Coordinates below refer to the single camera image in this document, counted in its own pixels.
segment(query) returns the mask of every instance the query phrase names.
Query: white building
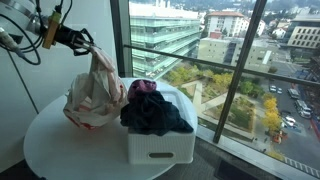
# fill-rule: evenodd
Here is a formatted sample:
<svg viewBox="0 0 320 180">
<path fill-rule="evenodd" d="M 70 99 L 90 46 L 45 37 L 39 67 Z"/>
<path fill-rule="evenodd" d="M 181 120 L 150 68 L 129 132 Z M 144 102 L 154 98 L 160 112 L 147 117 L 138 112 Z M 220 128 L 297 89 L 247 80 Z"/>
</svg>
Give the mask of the white building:
<svg viewBox="0 0 320 180">
<path fill-rule="evenodd" d="M 220 29 L 223 32 L 227 30 L 229 37 L 239 36 L 243 14 L 232 11 L 214 11 L 209 14 L 208 34 Z"/>
<path fill-rule="evenodd" d="M 283 28 L 277 28 L 272 32 L 272 34 L 277 35 L 277 39 L 283 39 L 284 35 L 286 34 L 286 30 Z"/>
<path fill-rule="evenodd" d="M 220 29 L 221 32 L 226 29 L 228 32 L 228 37 L 244 37 L 250 24 L 250 19 L 244 17 L 238 12 L 216 11 L 209 14 L 209 16 L 208 34 L 216 31 L 216 29 Z M 257 34 L 259 36 L 262 35 L 265 27 L 266 23 L 261 20 L 257 29 Z"/>
</svg>

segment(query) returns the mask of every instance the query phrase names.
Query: white plastic basket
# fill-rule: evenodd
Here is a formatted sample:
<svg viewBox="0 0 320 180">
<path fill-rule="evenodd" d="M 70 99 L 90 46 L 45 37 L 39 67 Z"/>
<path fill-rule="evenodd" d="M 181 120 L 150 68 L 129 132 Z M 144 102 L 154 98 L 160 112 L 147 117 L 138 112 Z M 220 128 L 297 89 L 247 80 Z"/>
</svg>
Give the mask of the white plastic basket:
<svg viewBox="0 0 320 180">
<path fill-rule="evenodd" d="M 177 91 L 161 91 L 166 101 L 172 102 L 194 129 L 192 133 L 169 131 L 163 136 L 143 135 L 133 129 L 128 130 L 129 162 L 131 164 L 176 164 L 191 163 L 196 138 L 197 115 L 183 103 Z"/>
</svg>

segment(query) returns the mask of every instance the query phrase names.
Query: white round table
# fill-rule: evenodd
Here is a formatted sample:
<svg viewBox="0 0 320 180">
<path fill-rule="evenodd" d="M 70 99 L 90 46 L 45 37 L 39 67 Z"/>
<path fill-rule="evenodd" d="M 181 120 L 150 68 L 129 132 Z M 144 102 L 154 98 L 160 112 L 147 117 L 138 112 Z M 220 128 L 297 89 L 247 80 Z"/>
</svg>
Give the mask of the white round table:
<svg viewBox="0 0 320 180">
<path fill-rule="evenodd" d="M 127 89 L 133 80 L 122 79 Z M 161 82 L 157 85 L 160 92 L 164 88 L 175 89 Z M 185 95 L 182 97 L 187 106 L 193 107 Z M 61 96 L 49 104 L 34 119 L 25 136 L 25 159 L 39 177 L 144 180 L 154 179 L 174 165 L 130 164 L 128 128 L 120 124 L 120 118 L 95 130 L 80 129 L 63 114 L 66 102 L 66 96 Z"/>
</svg>

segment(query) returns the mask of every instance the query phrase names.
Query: window sill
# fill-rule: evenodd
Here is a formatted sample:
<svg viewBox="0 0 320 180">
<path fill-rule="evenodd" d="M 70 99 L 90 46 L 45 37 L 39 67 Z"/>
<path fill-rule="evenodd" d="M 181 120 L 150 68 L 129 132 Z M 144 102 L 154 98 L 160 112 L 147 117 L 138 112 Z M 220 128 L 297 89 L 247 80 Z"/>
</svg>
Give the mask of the window sill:
<svg viewBox="0 0 320 180">
<path fill-rule="evenodd" d="M 264 171 L 273 174 L 281 179 L 316 179 L 315 177 L 306 174 L 298 169 L 295 169 L 283 162 L 273 159 L 261 152 L 247 147 L 237 141 L 221 136 L 218 144 L 212 142 L 214 132 L 198 125 L 197 137 L 207 141 L 208 143 L 240 158 L 244 161 L 263 169 Z"/>
</svg>

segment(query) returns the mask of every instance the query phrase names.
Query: purple cloth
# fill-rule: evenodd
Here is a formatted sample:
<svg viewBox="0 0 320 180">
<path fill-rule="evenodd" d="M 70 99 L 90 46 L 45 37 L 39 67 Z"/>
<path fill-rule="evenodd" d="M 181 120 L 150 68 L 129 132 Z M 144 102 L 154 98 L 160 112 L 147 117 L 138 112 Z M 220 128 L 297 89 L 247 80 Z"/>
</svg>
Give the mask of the purple cloth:
<svg viewBox="0 0 320 180">
<path fill-rule="evenodd" d="M 152 92 L 157 89 L 157 83 L 154 81 L 137 79 L 133 81 L 128 91 L 128 100 L 132 101 L 136 97 L 136 92 Z"/>
</svg>

